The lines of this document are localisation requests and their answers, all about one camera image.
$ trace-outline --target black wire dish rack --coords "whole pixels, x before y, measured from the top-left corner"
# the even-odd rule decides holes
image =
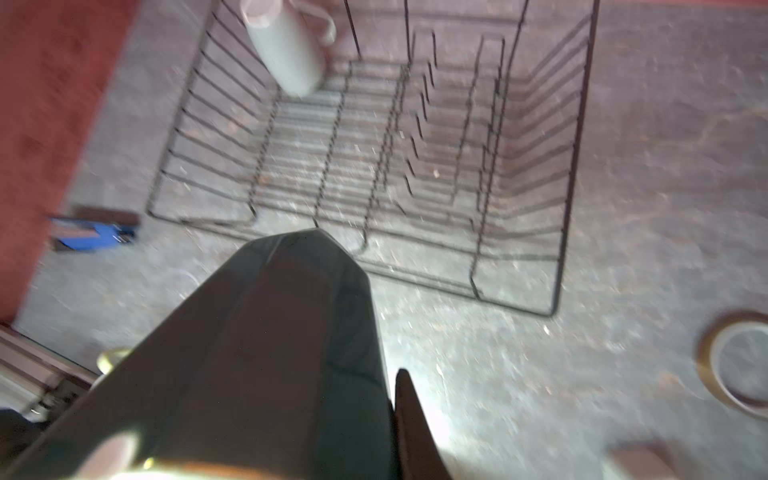
[[[375,275],[552,316],[599,0],[538,23],[532,1],[517,18],[344,2],[302,99],[215,3],[147,212],[243,240],[322,227]]]

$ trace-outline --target dish rack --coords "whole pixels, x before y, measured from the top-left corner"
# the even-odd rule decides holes
[[[322,227],[369,273],[554,315],[598,2],[530,3],[509,18],[344,1],[327,79],[301,99],[215,3],[147,212],[242,240]]]

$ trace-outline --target yellow tape roll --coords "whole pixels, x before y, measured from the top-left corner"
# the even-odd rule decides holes
[[[720,376],[720,357],[736,335],[762,332],[768,335],[768,319],[758,313],[744,313],[715,324],[699,344],[696,367],[704,386],[729,407],[758,419],[768,420],[768,402],[746,399],[731,392]]]

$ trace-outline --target white mug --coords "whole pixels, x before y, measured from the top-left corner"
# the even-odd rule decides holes
[[[240,10],[261,61],[286,94],[303,97],[323,83],[326,62],[318,43],[336,40],[328,12],[301,0],[241,0]],[[310,35],[300,13],[328,22],[320,38]]]

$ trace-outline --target red surface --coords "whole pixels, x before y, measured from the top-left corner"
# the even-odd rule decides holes
[[[0,323],[10,323],[137,0],[0,0]]]

